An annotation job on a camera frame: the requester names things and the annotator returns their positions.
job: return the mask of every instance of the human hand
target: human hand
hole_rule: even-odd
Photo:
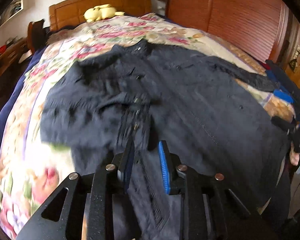
[[[300,153],[296,153],[294,151],[294,145],[292,142],[291,142],[291,150],[290,150],[289,157],[290,157],[291,164],[294,166],[297,166],[299,163],[299,159],[300,159]]]

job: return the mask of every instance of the yellow plush toy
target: yellow plush toy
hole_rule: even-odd
[[[88,9],[83,16],[89,23],[122,15],[124,15],[124,12],[117,12],[117,10],[110,4],[104,4]]]

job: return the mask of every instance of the bolt head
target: bolt head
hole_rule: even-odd
[[[214,175],[214,178],[215,178],[216,180],[221,181],[221,180],[224,180],[224,179],[225,179],[225,176],[224,176],[223,174],[221,174],[221,173],[217,173],[216,175]]]
[[[114,164],[108,164],[106,166],[106,170],[107,171],[113,171],[116,168],[116,166]]]
[[[187,165],[184,165],[184,164],[180,164],[177,169],[179,171],[186,171],[188,169],[188,166]]]
[[[69,179],[74,180],[77,179],[79,177],[78,173],[73,172],[69,175]]]

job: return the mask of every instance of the wooden headboard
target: wooden headboard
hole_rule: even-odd
[[[83,14],[97,5],[111,4],[117,11],[142,16],[151,12],[151,0],[65,0],[49,7],[50,30],[85,22]]]

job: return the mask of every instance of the wooden wardrobe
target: wooden wardrobe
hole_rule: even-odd
[[[166,16],[219,36],[257,60],[276,62],[289,9],[281,0],[167,0]]]

